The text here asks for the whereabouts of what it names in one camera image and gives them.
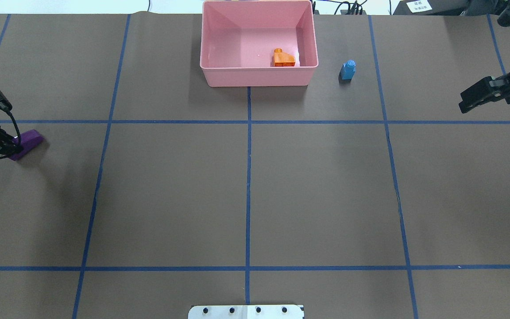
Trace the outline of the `small blue toy block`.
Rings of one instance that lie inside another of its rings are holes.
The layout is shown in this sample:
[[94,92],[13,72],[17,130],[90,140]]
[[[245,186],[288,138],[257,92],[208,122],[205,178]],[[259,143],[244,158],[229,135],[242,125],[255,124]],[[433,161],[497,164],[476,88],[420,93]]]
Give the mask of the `small blue toy block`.
[[340,69],[340,79],[342,81],[351,81],[356,73],[356,62],[347,60]]

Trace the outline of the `pink plastic box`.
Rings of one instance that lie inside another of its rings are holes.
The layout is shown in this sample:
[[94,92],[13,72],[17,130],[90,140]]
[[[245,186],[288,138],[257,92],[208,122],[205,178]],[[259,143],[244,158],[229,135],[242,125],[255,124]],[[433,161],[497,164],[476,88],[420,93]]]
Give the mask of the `pink plastic box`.
[[[296,58],[273,67],[275,48]],[[210,87],[307,86],[319,64],[309,0],[207,0],[200,67]]]

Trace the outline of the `purple toy block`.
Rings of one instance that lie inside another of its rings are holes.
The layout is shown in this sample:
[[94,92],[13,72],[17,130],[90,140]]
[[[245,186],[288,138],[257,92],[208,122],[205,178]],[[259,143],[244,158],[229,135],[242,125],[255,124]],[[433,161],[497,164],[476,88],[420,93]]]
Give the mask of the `purple toy block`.
[[34,150],[34,148],[38,147],[42,142],[45,141],[45,138],[35,129],[23,132],[20,137],[21,142],[19,142],[19,136],[16,136],[12,139],[13,144],[20,146],[20,150],[13,153],[9,157],[9,159],[12,161],[20,160],[26,154]]

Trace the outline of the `orange toy block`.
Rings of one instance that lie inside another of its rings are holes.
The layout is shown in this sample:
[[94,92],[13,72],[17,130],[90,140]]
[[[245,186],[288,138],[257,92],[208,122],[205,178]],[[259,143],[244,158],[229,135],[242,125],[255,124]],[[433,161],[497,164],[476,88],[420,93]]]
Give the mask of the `orange toy block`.
[[282,48],[275,48],[271,65],[273,67],[294,67],[296,66],[296,58],[289,53],[283,52]]

